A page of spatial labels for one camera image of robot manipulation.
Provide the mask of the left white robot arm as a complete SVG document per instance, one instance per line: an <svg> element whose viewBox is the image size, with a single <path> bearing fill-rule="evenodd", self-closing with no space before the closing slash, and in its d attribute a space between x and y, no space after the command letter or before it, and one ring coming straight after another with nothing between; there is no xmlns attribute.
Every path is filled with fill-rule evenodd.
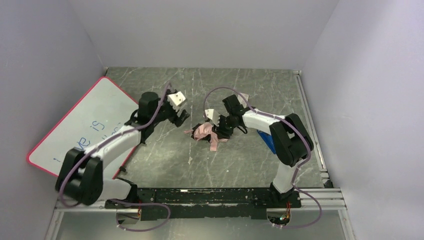
<svg viewBox="0 0 424 240"><path fill-rule="evenodd" d="M145 144L155 127L169 121L180 127L190 116L183 108L185 95L178 90L166 90L162 96L144 92L138 108L113 135L87 149L70 149L64 157L56 180L59 197L67 196L77 205L89 206L98 200L119 200L139 203L138 187L123 178L107 178L106 167L126 151Z"/></svg>

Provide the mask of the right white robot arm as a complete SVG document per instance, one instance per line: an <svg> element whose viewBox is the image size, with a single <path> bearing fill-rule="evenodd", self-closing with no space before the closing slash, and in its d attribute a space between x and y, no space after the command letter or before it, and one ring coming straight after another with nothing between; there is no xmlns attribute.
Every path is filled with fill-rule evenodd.
<svg viewBox="0 0 424 240"><path fill-rule="evenodd" d="M244 133L254 129L268 139L268 146L279 160L277 173L269 192L273 202L282 202L294 192L294 181L301 163L311 155L314 144L299 116L274 115L254 107L243 106L236 95L223 101L227 115L206 109L204 116L213 124L212 131L219 138L228 139L238 128Z"/></svg>

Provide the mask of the pink and black umbrella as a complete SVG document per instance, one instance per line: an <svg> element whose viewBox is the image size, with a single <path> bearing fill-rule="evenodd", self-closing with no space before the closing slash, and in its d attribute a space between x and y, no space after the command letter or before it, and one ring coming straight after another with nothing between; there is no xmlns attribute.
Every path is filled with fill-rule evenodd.
<svg viewBox="0 0 424 240"><path fill-rule="evenodd" d="M207 141L209 143L209 150L211 152L216 152L218 150L219 143L225 143L228 138L219 138L218 134L213 132L213 127L215 125L205 122L199 123L189 130L185 130L184 134L190 135L195 141Z"/></svg>

